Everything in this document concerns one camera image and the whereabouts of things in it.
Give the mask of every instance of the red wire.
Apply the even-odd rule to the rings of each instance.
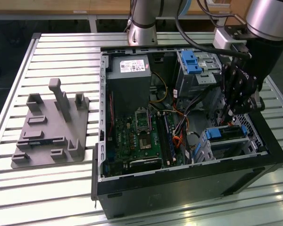
[[[112,126],[113,126],[113,114],[112,114],[112,99],[111,99],[111,94],[109,96],[110,98],[110,111],[111,111],[111,127],[110,127],[110,131],[109,131],[109,136],[111,135],[111,131],[112,131]]]

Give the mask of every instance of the open computer tower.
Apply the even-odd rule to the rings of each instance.
[[[92,199],[108,219],[235,194],[283,165],[260,112],[220,125],[226,60],[186,47],[102,49]],[[182,112],[205,89],[174,143]]]

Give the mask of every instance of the yellow wire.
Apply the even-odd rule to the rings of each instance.
[[[159,109],[157,109],[155,106],[153,106],[153,105],[150,105],[151,107],[153,107],[156,111],[158,111],[158,112],[176,112],[176,111],[172,111],[172,110],[159,110]]]
[[[152,72],[152,73],[155,74],[157,77],[160,78],[160,80],[164,83],[165,88],[166,88],[165,96],[164,96],[162,99],[160,99],[160,100],[151,100],[151,101],[150,101],[150,103],[154,104],[154,103],[159,103],[159,102],[163,101],[163,100],[166,98],[166,96],[167,96],[167,94],[168,94],[168,87],[166,86],[165,81],[161,78],[161,76],[160,76],[159,74],[157,74],[156,72]]]

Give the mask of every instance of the motherboard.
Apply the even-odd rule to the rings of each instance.
[[[151,114],[148,109],[115,118],[114,136],[108,138],[107,176],[182,165],[182,154],[172,143],[174,126],[171,113]]]

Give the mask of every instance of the gray holder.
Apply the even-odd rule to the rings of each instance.
[[[60,86],[60,79],[51,79],[48,85],[56,100],[42,100],[38,93],[28,96],[29,111],[12,156],[12,168],[84,159],[89,99],[82,93],[68,99]]]

